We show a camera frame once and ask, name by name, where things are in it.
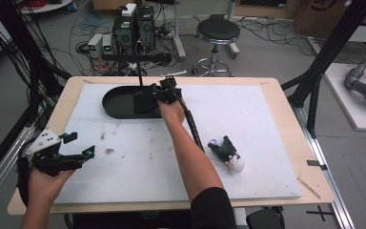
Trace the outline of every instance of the round stool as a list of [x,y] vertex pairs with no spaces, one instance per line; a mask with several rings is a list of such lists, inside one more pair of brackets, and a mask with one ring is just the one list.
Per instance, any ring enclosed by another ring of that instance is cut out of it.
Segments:
[[224,62],[216,58],[218,45],[232,44],[239,38],[240,28],[232,21],[222,18],[209,18],[200,22],[197,26],[198,36],[213,44],[210,58],[200,59],[193,66],[193,73],[197,76],[225,73],[232,76],[230,68]]

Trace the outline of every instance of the wooden table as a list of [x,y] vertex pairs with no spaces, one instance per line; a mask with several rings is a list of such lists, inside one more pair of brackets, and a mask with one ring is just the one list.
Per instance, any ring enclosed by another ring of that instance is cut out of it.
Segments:
[[[160,80],[160,77],[144,77],[144,85]],[[70,119],[73,108],[78,101],[85,84],[137,84],[135,77],[73,77],[59,98],[48,123],[56,134],[62,135]],[[233,207],[292,205],[330,203],[334,195],[319,166],[309,166],[307,160],[316,160],[302,133],[287,98],[277,80],[274,78],[252,77],[177,77],[177,84],[211,84],[211,85],[254,85],[260,86],[267,100],[276,128],[283,146],[288,154],[295,176],[301,188],[302,197],[295,199],[241,199],[232,200]],[[52,213],[88,213],[144,210],[189,209],[188,201],[176,202],[136,202],[136,203],[95,203],[95,204],[54,204]],[[18,190],[10,201],[8,212],[11,215],[22,215],[26,211]]]

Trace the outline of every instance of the floor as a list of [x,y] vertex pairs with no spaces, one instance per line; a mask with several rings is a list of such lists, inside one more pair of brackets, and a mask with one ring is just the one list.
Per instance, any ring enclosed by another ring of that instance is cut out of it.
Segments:
[[[74,47],[82,41],[89,40],[92,25],[95,32],[106,32],[112,27],[112,14],[96,12],[89,1],[84,2],[77,12],[56,10],[38,15],[43,33],[53,49],[55,58],[72,75],[88,73],[90,64],[88,58],[76,53]],[[158,67],[147,70],[148,75],[160,75],[186,70],[184,75],[192,75],[192,64],[198,59],[211,53],[211,45],[195,38],[196,17],[180,19],[181,28],[186,28],[182,34],[183,46],[187,58],[176,61],[169,68]],[[287,39],[299,37],[294,34],[291,21],[248,20],[244,21],[245,28],[241,29],[239,40],[236,42],[240,55],[232,59],[232,55],[224,50],[218,53],[220,59],[232,69],[235,77],[275,77],[280,83],[285,83],[304,73],[315,56],[311,46],[305,39],[294,39],[287,42],[267,41],[271,39]],[[172,54],[175,50],[168,44]],[[336,62],[357,63],[366,56],[366,48],[361,44],[348,44],[339,55]],[[293,89],[285,92],[291,94]],[[9,132],[17,118],[27,107],[26,87],[16,75],[7,57],[0,54],[0,142]],[[333,173],[338,189],[352,217],[355,228],[366,228],[366,132],[355,131],[337,102],[326,81],[321,82],[319,102],[316,116],[316,135],[328,165]],[[9,216],[6,208],[11,199],[17,181],[14,168],[0,187],[0,228],[18,227],[21,217]],[[327,215],[311,212],[328,213]],[[246,209],[247,214],[258,208]],[[338,228],[334,216],[331,216],[330,205],[284,206],[284,218],[287,228]],[[63,216],[51,216],[51,228],[67,228]]]

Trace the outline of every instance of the wheel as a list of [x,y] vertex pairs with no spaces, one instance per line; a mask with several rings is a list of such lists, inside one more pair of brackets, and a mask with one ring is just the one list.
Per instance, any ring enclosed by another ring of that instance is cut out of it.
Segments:
[[192,68],[192,74],[197,75],[198,74],[198,68]]

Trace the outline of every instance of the black sleeve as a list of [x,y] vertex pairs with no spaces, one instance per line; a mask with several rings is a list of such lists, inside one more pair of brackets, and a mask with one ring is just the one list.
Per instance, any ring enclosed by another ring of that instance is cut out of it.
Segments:
[[235,228],[234,211],[224,189],[213,187],[192,201],[193,228]]

